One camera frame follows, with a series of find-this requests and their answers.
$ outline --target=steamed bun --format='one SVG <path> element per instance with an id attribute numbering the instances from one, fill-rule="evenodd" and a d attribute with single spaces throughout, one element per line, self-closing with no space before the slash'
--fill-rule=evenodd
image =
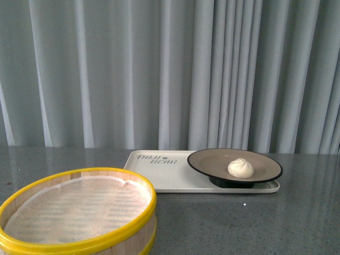
<path id="1" fill-rule="evenodd" d="M 254 168 L 244 158 L 238 158 L 229 163 L 228 172 L 237 178 L 249 178 L 253 175 Z"/>

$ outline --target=table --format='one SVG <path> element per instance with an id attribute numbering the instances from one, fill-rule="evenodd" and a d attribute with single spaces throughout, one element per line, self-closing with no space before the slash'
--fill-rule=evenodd
<path id="1" fill-rule="evenodd" d="M 0 147 L 0 202 L 48 175 L 123 168 L 132 150 Z M 265 154 L 273 194 L 158 194 L 150 254 L 340 254 L 340 157 Z"/>

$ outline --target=steamer basket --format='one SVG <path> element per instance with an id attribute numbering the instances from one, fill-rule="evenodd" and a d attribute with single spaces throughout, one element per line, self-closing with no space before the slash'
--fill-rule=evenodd
<path id="1" fill-rule="evenodd" d="M 139 187 L 142 192 L 144 192 L 143 194 L 146 194 L 150 199 L 148 200 L 148 203 L 145 203 L 145 209 L 143 207 L 142 212 L 131 221 L 124 223 L 123 226 L 116 229 L 109 230 L 105 234 L 100 234 L 89 239 L 51 244 L 23 241 L 22 239 L 16 239 L 8 234 L 6 226 L 11 226 L 11 224 L 15 222 L 15 219 L 17 219 L 16 215 L 22 211 L 22 208 L 28 208 L 28 210 L 30 210 L 29 206 L 25 207 L 27 203 L 34 201 L 36 198 L 43 197 L 41 194 L 44 196 L 45 194 L 49 194 L 48 190 L 61 189 L 60 192 L 62 192 L 62 188 L 68 186 L 69 183 L 83 183 L 84 180 L 86 182 L 88 179 L 119 179 L 123 180 L 122 183 L 125 184 L 136 184 L 135 186 Z M 125 198 L 120 198 L 117 201 L 128 204 L 128 202 L 124 202 L 124 199 Z M 153 185 L 145 177 L 134 172 L 118 168 L 101 167 L 77 169 L 52 175 L 19 190 L 9 197 L 0 207 L 0 255 L 147 254 L 152 248 L 156 235 L 155 209 L 156 193 Z M 44 228 L 44 224 L 42 224 L 37 232 L 46 231 L 47 233 L 53 232 L 54 230 L 55 228 L 53 228 L 53 226 Z"/>

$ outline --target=rectangular tray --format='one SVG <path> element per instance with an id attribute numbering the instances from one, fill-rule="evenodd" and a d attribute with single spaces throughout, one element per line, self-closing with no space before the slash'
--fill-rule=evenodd
<path id="1" fill-rule="evenodd" d="M 195 151 L 136 150 L 124 169 L 143 175 L 157 193 L 274 193 L 280 188 L 277 181 L 256 183 L 250 189 L 220 188 L 209 177 L 191 168 L 187 158 Z"/>

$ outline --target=curtain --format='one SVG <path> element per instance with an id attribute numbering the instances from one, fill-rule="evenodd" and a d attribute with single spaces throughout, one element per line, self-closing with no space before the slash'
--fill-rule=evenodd
<path id="1" fill-rule="evenodd" d="M 0 146 L 339 154 L 338 0 L 0 0 Z"/>

